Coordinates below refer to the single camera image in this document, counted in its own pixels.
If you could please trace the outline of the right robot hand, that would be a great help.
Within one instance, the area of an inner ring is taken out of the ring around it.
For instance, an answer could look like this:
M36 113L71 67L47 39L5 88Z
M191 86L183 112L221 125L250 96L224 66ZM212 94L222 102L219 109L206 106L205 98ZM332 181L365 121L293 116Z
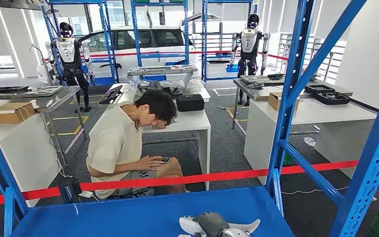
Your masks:
M221 237L223 231L230 228L229 223L216 212L204 212L192 220L200 225L207 237Z

